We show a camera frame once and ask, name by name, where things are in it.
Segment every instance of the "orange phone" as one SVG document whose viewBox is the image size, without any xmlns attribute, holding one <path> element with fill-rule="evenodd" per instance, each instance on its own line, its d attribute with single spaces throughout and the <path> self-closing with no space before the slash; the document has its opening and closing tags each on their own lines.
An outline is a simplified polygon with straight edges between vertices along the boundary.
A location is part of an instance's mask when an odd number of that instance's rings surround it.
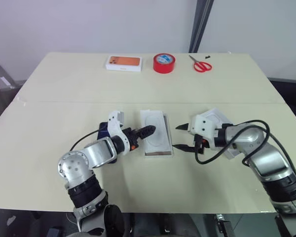
<svg viewBox="0 0 296 237">
<path fill-rule="evenodd" d="M 110 64 L 138 66 L 140 58 L 112 56 Z"/>
</svg>

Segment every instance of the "red scissors handle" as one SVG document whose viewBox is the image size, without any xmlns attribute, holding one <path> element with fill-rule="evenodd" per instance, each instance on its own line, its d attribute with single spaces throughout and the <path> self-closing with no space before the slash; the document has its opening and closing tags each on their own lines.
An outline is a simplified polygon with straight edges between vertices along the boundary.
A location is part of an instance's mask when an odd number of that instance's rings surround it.
<svg viewBox="0 0 296 237">
<path fill-rule="evenodd" d="M 213 68 L 212 65 L 210 65 L 209 63 L 205 63 L 205 62 L 194 63 L 194 69 L 199 73 L 210 71 L 212 68 Z"/>
</svg>

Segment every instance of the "floor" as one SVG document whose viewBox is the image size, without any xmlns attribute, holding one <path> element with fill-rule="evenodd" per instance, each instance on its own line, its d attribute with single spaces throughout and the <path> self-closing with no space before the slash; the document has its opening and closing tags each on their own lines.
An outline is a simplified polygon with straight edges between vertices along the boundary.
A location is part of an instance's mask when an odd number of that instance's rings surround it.
<svg viewBox="0 0 296 237">
<path fill-rule="evenodd" d="M 135 236 L 156 235 L 158 226 L 152 221 L 156 214 L 137 214 L 136 225 L 143 226 L 135 231 Z M 218 232 L 213 214 L 174 214 L 179 234 L 189 234 L 196 237 L 223 237 Z M 186 215 L 193 221 L 199 234 L 193 234 L 193 228 L 186 224 Z M 261 214 L 226 214 L 225 219 L 230 221 L 236 237 L 280 237 L 274 221 L 275 213 Z M 9 218 L 15 220 L 7 226 Z M 66 212 L 43 212 L 39 219 L 35 219 L 30 211 L 0 209 L 0 237 L 46 237 L 50 228 L 62 230 L 61 236 L 78 231 L 74 217 Z"/>
<path fill-rule="evenodd" d="M 286 96 L 287 93 L 294 92 L 294 88 L 288 91 L 286 86 L 273 84 L 277 90 Z M 296 101 L 292 102 L 291 109 L 296 115 Z M 9 218 L 14 218 L 13 222 L 7 224 Z M 186 220 L 186 215 L 177 214 L 177 225 L 180 220 Z M 236 237 L 280 237 L 274 221 L 275 213 L 261 214 L 227 214 L 226 220 L 230 221 Z M 137 214 L 136 219 L 142 222 L 149 231 L 157 231 L 152 222 L 146 221 L 153 218 L 152 214 Z M 222 237 L 218 232 L 213 215 L 210 214 L 190 214 L 187 218 L 192 219 L 193 224 L 202 237 Z M 71 213 L 65 212 L 41 212 L 33 213 L 23 210 L 0 209 L 0 237 L 46 237 L 50 228 L 61 229 L 62 236 L 77 232 L 74 217 Z"/>
</svg>

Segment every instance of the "white box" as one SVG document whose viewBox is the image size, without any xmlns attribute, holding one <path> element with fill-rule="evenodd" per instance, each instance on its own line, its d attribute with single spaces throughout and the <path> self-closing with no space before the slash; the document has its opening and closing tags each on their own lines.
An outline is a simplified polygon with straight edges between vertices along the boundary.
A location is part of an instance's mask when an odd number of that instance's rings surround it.
<svg viewBox="0 0 296 237">
<path fill-rule="evenodd" d="M 110 55 L 105 67 L 107 70 L 140 72 L 142 70 L 142 64 L 142 57 Z"/>
</svg>

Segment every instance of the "black cable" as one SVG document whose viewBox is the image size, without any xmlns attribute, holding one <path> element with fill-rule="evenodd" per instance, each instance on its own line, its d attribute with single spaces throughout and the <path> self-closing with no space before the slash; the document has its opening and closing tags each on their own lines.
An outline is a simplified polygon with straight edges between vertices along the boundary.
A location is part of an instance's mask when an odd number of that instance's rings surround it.
<svg viewBox="0 0 296 237">
<path fill-rule="evenodd" d="M 252 151 L 250 154 L 248 154 L 242 161 L 243 161 L 243 164 L 245 166 L 248 166 L 246 163 L 244 163 L 248 158 L 250 158 L 251 156 L 253 156 L 255 153 L 257 153 L 259 150 L 262 149 L 262 147 L 267 143 L 267 140 L 270 136 L 270 128 L 268 126 L 268 124 L 262 120 L 258 120 L 258 119 L 255 119 L 255 120 L 250 120 L 250 121 L 246 121 L 246 122 L 243 122 L 243 123 L 240 123 L 240 124 L 244 124 L 244 123 L 250 123 L 250 122 L 260 122 L 262 123 L 263 125 L 265 125 L 266 129 L 260 127 L 260 126 L 257 126 L 257 125 L 249 125 L 247 127 L 244 127 L 242 128 L 239 132 L 236 133 L 236 135 L 234 135 L 234 137 L 216 154 L 214 155 L 212 158 L 206 160 L 206 161 L 200 161 L 198 159 L 198 152 L 197 152 L 197 148 L 195 148 L 195 160 L 197 161 L 197 163 L 199 164 L 208 164 L 214 160 L 216 160 L 219 156 L 221 156 L 231 145 L 232 143 L 241 135 L 241 133 L 243 133 L 244 131 L 250 129 L 250 128 L 258 128 L 258 129 L 261 129 L 262 131 L 266 131 L 266 136 L 263 140 L 263 142 L 254 150 Z"/>
<path fill-rule="evenodd" d="M 74 145 L 71 147 L 70 151 L 72 151 L 72 150 L 74 149 L 74 147 L 75 147 L 79 142 L 81 142 L 84 138 L 87 138 L 88 136 L 91 136 L 92 134 L 94 134 L 94 133 L 96 133 L 96 132 L 98 132 L 98 131 L 99 131 L 99 130 L 95 130 L 95 131 L 90 132 L 89 134 L 87 134 L 87 135 L 81 137 L 78 141 L 76 141 L 76 142 L 74 143 Z"/>
<path fill-rule="evenodd" d="M 214 155 L 212 158 L 206 160 L 206 161 L 200 161 L 198 159 L 198 153 L 195 153 L 195 159 L 196 161 L 199 163 L 199 164 L 208 164 L 209 162 L 212 162 L 213 160 L 217 159 L 220 155 L 222 155 L 229 147 L 230 145 L 240 136 L 241 133 L 243 133 L 245 130 L 249 129 L 249 128 L 258 128 L 260 130 L 262 130 L 263 132 L 266 133 L 266 136 L 263 140 L 263 142 L 261 143 L 260 146 L 258 146 L 253 152 L 251 152 L 250 154 L 248 154 L 246 157 L 243 158 L 242 160 L 242 163 L 245 165 L 245 166 L 249 166 L 246 161 L 251 157 L 253 156 L 255 153 L 257 153 L 259 150 L 262 149 L 262 147 L 266 144 L 267 140 L 269 137 L 271 137 L 275 143 L 279 146 L 279 148 L 282 150 L 282 152 L 284 153 L 284 156 L 286 157 L 288 163 L 290 164 L 293 172 L 296 174 L 296 168 L 289 156 L 289 154 L 287 153 L 287 151 L 285 150 L 284 146 L 281 144 L 281 142 L 270 132 L 270 128 L 268 126 L 268 124 L 262 120 L 250 120 L 250 121 L 247 121 L 247 122 L 243 122 L 243 123 L 240 123 L 240 124 L 244 124 L 244 123 L 250 123 L 250 122 L 260 122 L 260 123 L 263 123 L 266 127 L 263 128 L 263 127 L 260 127 L 260 126 L 256 126 L 256 125 L 249 125 L 243 129 L 241 129 L 239 132 L 236 133 L 236 135 L 216 154 Z"/>
</svg>

